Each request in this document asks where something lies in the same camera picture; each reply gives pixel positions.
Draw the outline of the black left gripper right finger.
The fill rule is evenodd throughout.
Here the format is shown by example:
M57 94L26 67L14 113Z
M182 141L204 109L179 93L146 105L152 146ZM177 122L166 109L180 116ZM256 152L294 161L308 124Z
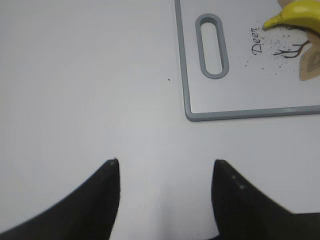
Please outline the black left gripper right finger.
M211 202L217 240L318 240L320 214L293 213L244 178L226 160L214 162Z

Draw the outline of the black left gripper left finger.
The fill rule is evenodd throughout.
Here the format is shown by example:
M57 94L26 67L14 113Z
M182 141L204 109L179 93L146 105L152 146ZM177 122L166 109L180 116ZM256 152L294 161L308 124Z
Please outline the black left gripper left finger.
M2 240L108 240L121 198L118 159L105 161L72 193L0 234Z

